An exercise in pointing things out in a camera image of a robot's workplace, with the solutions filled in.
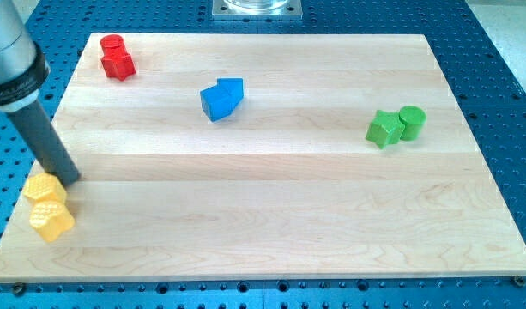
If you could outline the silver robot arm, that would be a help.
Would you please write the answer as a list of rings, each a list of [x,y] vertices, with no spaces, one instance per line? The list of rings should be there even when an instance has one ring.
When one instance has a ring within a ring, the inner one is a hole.
[[[11,0],[0,0],[0,111],[17,112],[38,99],[50,72]]]

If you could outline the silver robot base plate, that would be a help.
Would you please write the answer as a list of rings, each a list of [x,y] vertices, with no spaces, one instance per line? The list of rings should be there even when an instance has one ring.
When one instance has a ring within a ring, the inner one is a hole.
[[[303,16],[301,0],[213,0],[216,20],[298,20]]]

